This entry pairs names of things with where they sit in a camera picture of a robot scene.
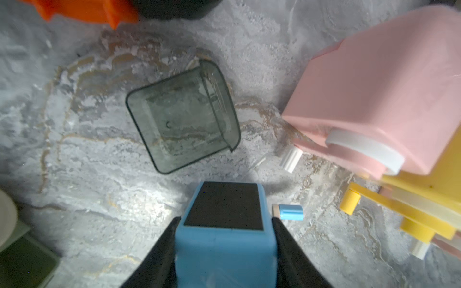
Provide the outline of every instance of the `clear plastic piece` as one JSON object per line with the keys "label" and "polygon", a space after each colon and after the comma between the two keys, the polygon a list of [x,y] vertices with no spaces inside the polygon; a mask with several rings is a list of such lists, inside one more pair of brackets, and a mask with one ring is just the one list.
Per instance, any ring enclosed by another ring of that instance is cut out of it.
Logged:
{"label": "clear plastic piece", "polygon": [[229,90],[216,64],[130,92],[126,105],[156,170],[171,173],[240,142]]}

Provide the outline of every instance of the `pink plastic block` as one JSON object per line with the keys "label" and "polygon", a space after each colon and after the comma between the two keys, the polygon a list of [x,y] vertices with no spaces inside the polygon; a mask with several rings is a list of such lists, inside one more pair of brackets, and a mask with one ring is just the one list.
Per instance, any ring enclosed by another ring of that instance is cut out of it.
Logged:
{"label": "pink plastic block", "polygon": [[426,175],[461,120],[461,15],[427,6],[359,32],[309,61],[282,118],[316,144],[305,152],[379,179],[386,166],[327,145],[332,128],[378,141]]}

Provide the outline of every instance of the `blue cylinder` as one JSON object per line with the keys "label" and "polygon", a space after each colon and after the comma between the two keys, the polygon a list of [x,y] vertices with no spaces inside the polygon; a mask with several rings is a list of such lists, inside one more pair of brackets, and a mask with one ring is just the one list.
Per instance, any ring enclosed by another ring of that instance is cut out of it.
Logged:
{"label": "blue cylinder", "polygon": [[304,220],[304,212],[301,205],[279,204],[280,219],[282,220]]}

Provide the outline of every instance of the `white plastic ring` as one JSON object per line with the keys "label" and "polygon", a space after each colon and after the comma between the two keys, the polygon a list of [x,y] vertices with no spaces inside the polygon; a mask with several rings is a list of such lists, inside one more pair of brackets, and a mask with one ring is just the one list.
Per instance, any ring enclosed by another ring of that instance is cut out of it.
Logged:
{"label": "white plastic ring", "polygon": [[327,145],[336,144],[349,148],[382,163],[387,168],[387,175],[399,174],[405,162],[405,157],[393,148],[348,130],[339,128],[332,129],[325,143]]}

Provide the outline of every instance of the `gray marble countertop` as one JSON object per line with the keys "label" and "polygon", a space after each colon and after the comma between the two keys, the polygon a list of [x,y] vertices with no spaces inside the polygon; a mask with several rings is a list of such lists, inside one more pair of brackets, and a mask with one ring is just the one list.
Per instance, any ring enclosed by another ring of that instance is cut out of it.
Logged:
{"label": "gray marble countertop", "polygon": [[[0,187],[32,235],[61,257],[55,287],[119,287],[200,181],[262,183],[269,204],[301,203],[285,222],[335,287],[460,287],[461,263],[433,247],[410,256],[401,218],[367,200],[338,210],[359,181],[304,155],[279,168],[297,132],[283,111],[307,61],[419,0],[223,0],[200,21],[44,22],[18,1],[0,3]],[[218,63],[231,88],[242,141],[169,175],[154,169],[125,107],[126,94]]]}

